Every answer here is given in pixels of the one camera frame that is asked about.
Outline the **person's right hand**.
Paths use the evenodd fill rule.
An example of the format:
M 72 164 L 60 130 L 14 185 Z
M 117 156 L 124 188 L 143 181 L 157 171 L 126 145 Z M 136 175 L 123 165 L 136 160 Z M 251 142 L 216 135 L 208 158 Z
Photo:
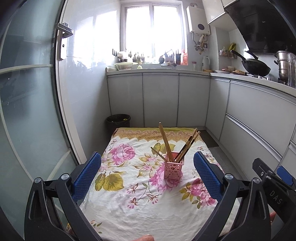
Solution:
M 276 217 L 276 212 L 275 211 L 271 212 L 269 214 L 269 216 L 270 216 L 270 222 L 272 223 L 274 221 L 275 217 Z

